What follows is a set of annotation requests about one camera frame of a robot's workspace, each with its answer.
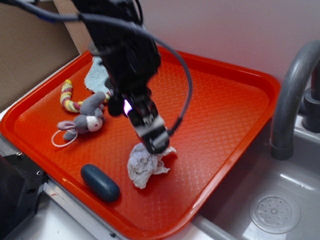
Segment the faucet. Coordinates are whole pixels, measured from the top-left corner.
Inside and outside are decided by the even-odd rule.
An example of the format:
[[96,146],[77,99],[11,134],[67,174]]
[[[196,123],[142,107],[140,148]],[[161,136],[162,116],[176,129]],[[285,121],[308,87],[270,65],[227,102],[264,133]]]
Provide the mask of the faucet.
[[[311,87],[305,90],[310,77]],[[302,98],[307,112],[303,127],[320,133],[320,40],[308,42],[299,50],[284,77],[269,141],[275,159],[286,160],[294,153],[294,128]]]

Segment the sink drain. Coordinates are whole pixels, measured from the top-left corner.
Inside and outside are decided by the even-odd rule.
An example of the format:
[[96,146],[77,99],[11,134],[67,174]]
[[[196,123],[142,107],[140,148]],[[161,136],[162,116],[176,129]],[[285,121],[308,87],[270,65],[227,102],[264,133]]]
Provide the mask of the sink drain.
[[294,229],[300,220],[300,209],[288,195],[266,191],[253,199],[250,216],[254,224],[270,234],[284,234]]

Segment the bunny ear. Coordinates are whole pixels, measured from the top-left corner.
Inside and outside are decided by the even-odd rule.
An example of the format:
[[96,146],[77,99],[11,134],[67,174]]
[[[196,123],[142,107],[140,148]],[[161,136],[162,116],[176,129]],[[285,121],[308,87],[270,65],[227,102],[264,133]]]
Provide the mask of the bunny ear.
[[76,124],[73,121],[61,121],[57,125],[58,129],[62,131],[70,130],[70,129],[75,129]]

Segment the dark blue oval object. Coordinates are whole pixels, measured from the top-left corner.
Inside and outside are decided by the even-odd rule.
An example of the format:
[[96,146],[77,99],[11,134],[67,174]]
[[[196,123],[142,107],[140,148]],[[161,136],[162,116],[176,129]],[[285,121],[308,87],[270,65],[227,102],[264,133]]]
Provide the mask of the dark blue oval object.
[[102,200],[113,202],[119,198],[119,186],[97,166],[84,165],[81,168],[81,177]]

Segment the purple light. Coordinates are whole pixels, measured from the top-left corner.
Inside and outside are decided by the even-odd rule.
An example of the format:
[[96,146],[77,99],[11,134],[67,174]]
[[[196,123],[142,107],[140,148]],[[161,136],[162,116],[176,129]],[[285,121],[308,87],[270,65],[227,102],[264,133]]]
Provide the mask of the purple light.
[[132,110],[130,103],[126,99],[124,100],[123,110],[124,110],[125,115],[127,115],[127,116],[128,116],[128,113]]

